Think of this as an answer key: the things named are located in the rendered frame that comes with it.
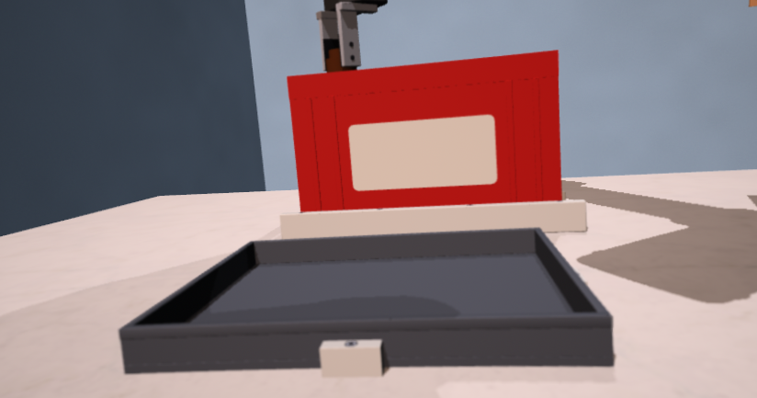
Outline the brown bottle with red label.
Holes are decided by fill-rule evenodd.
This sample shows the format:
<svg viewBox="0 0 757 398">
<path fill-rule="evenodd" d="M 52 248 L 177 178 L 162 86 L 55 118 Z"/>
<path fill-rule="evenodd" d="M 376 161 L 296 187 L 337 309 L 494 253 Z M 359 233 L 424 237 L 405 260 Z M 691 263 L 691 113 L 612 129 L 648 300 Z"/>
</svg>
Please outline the brown bottle with red label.
<svg viewBox="0 0 757 398">
<path fill-rule="evenodd" d="M 353 70 L 357 70 L 356 67 L 341 67 L 339 49 L 329 50 L 329 59 L 326 59 L 327 73 L 353 71 Z"/>
</svg>

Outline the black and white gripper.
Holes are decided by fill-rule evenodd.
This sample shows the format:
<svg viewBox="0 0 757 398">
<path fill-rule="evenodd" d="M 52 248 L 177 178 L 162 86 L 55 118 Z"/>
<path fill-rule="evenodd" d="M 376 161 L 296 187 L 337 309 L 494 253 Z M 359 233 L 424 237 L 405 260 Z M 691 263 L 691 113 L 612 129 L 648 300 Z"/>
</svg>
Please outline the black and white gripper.
<svg viewBox="0 0 757 398">
<path fill-rule="evenodd" d="M 320 29 L 322 70 L 326 72 L 329 50 L 338 48 L 341 67 L 361 66 L 356 13 L 377 13 L 378 7 L 386 5 L 388 0 L 323 0 L 323 3 L 324 11 L 316 13 Z"/>
</svg>

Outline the dark grey shallow tray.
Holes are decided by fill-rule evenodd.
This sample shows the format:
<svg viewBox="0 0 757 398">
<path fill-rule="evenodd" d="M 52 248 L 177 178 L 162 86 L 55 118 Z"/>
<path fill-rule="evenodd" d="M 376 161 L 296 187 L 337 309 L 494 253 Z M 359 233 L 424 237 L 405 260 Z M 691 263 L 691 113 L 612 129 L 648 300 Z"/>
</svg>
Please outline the dark grey shallow tray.
<svg viewBox="0 0 757 398">
<path fill-rule="evenodd" d="M 348 340 L 384 368 L 614 367 L 613 327 L 537 227 L 250 241 L 119 340 L 124 374 L 321 369 Z"/>
</svg>

